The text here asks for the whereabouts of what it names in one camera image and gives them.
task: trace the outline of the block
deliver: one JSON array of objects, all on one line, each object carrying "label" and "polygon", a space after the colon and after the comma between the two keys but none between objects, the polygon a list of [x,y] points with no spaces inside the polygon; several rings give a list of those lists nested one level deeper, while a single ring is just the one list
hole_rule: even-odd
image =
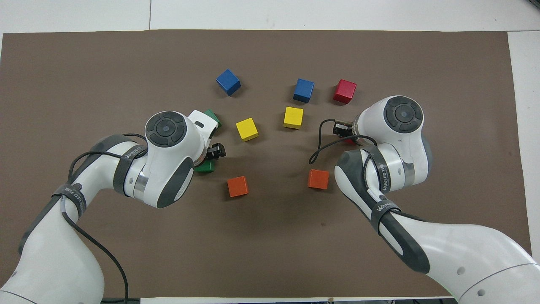
[{"label": "block", "polygon": [[303,109],[287,107],[285,108],[285,120],[283,126],[286,128],[300,129],[302,126]]},{"label": "block", "polygon": [[328,171],[311,169],[309,171],[307,185],[310,188],[327,189],[329,176],[330,173]]},{"label": "block", "polygon": [[218,123],[218,128],[221,127],[221,122],[211,109],[204,111],[204,114],[210,116],[213,120],[215,120]]},{"label": "block", "polygon": [[296,88],[294,89],[293,99],[308,103],[314,86],[314,82],[298,78]]},{"label": "block", "polygon": [[228,96],[231,96],[236,90],[240,88],[240,80],[231,72],[231,70],[226,69],[218,78],[215,79],[219,86],[227,93]]},{"label": "block", "polygon": [[229,195],[231,197],[245,195],[249,193],[245,176],[239,176],[227,180],[227,186],[229,187]]},{"label": "block", "polygon": [[252,140],[255,137],[259,136],[257,128],[255,127],[255,122],[251,117],[241,122],[237,122],[237,129],[238,134],[240,134],[240,138],[244,142]]},{"label": "block", "polygon": [[356,90],[356,83],[341,79],[336,87],[334,100],[347,104],[353,99],[354,90]]},{"label": "block", "polygon": [[215,170],[215,160],[206,160],[204,163],[195,167],[195,172],[210,173]]}]

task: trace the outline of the orange block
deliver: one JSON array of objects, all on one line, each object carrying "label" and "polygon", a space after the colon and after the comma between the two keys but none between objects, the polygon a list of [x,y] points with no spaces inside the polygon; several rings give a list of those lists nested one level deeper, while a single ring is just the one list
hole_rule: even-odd
[{"label": "orange block", "polygon": [[328,171],[311,169],[309,171],[307,186],[316,189],[327,189],[329,176],[330,173]]},{"label": "orange block", "polygon": [[248,194],[247,181],[245,176],[235,177],[227,180],[227,186],[229,187],[229,195],[231,197]]}]

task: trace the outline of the black velcro strap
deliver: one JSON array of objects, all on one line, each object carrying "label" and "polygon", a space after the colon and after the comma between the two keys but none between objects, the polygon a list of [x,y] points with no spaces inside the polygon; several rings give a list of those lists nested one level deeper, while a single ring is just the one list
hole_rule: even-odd
[{"label": "black velcro strap", "polygon": [[375,168],[377,169],[377,177],[379,177],[379,190],[382,193],[390,192],[390,170],[384,156],[377,146],[365,146],[361,148],[366,151],[372,158]]},{"label": "black velcro strap", "polygon": [[397,209],[401,211],[401,209],[393,201],[389,199],[383,199],[380,202],[378,202],[375,206],[373,206],[371,219],[369,221],[371,222],[373,229],[377,231],[377,234],[381,235],[379,233],[379,222],[381,221],[382,216],[386,212],[389,212],[392,209]]},{"label": "black velcro strap", "polygon": [[129,149],[118,162],[116,171],[114,171],[114,177],[112,179],[112,185],[114,190],[120,194],[128,196],[124,191],[124,184],[126,182],[127,172],[130,170],[131,163],[137,157],[137,155],[146,151],[146,147],[143,145],[136,145]]},{"label": "black velcro strap", "polygon": [[80,190],[80,184],[63,184],[58,187],[56,191],[51,195],[51,197],[60,195],[69,198],[77,207],[77,212],[79,217],[86,211],[86,199]]}]

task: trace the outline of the white table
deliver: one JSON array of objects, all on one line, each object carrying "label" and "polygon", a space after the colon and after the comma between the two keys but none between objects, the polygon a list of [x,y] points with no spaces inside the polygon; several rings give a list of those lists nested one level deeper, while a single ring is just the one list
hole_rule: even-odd
[{"label": "white table", "polygon": [[[532,255],[540,260],[540,171],[536,169],[540,168],[540,10],[527,0],[0,0],[0,34],[148,29],[507,31]],[[327,299],[176,298],[165,302]]]}]

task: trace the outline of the white robotic arm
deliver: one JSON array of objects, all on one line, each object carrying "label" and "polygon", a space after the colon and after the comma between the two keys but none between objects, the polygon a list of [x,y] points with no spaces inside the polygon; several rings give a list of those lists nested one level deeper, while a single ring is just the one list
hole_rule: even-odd
[{"label": "white robotic arm", "polygon": [[206,158],[225,156],[220,144],[209,148],[216,121],[194,111],[157,113],[145,127],[148,143],[138,145],[123,135],[98,142],[68,183],[61,186],[25,233],[21,259],[0,289],[1,304],[101,303],[103,273],[95,257],[62,216],[77,222],[101,189],[115,189],[162,208],[180,199],[193,167]]},{"label": "white robotic arm", "polygon": [[428,176],[431,156],[422,126],[414,100],[391,96],[338,128],[379,142],[343,153],[334,169],[339,188],[405,264],[459,303],[537,303],[540,266],[512,239],[483,226],[424,222],[384,196]]}]

